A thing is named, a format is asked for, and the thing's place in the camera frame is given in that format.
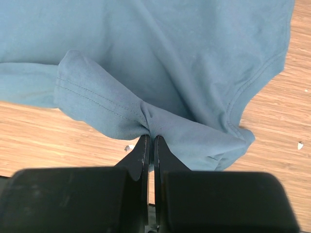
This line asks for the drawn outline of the blue-grey t shirt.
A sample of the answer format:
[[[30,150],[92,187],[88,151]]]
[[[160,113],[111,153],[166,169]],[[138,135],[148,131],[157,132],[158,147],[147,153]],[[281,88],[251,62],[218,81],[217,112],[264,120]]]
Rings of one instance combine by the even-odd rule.
[[[223,170],[255,137],[248,102],[284,69],[292,0],[3,0],[0,98],[104,135],[164,137]]]

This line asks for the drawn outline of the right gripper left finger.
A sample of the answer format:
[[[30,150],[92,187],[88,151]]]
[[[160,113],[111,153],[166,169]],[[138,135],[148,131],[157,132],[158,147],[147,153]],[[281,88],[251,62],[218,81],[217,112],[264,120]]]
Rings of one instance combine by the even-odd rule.
[[[142,233],[150,138],[115,166],[23,169],[0,196],[3,233]]]

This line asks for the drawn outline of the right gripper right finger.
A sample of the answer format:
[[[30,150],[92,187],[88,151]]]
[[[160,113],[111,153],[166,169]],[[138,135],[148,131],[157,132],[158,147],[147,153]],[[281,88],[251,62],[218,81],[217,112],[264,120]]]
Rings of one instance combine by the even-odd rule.
[[[297,233],[279,180],[266,172],[192,171],[155,140],[155,211],[160,233]]]

